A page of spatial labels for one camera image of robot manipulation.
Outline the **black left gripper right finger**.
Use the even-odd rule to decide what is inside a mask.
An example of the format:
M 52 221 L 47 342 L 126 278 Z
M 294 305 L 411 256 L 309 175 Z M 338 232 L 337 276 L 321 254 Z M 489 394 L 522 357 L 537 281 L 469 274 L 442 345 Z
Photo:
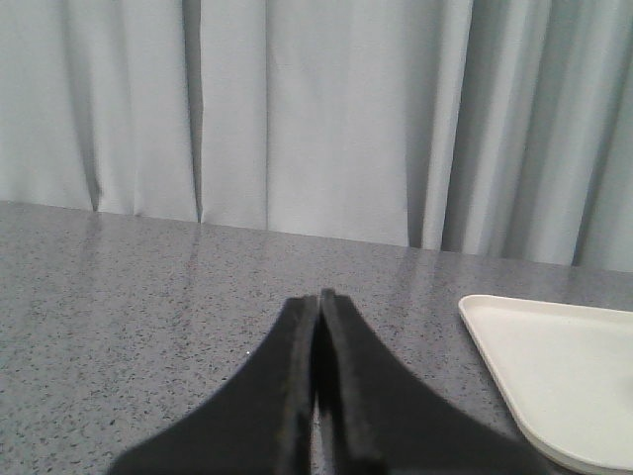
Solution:
M 524 441 L 451 405 L 381 342 L 352 300 L 318 299 L 313 375 L 337 474 L 543 474 Z

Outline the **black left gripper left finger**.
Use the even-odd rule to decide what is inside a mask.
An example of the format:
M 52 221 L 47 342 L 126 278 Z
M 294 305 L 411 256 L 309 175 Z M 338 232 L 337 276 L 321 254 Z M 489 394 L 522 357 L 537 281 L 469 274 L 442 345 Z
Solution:
M 112 474 L 308 474 L 317 298 L 290 298 L 244 365 L 195 411 L 120 455 Z

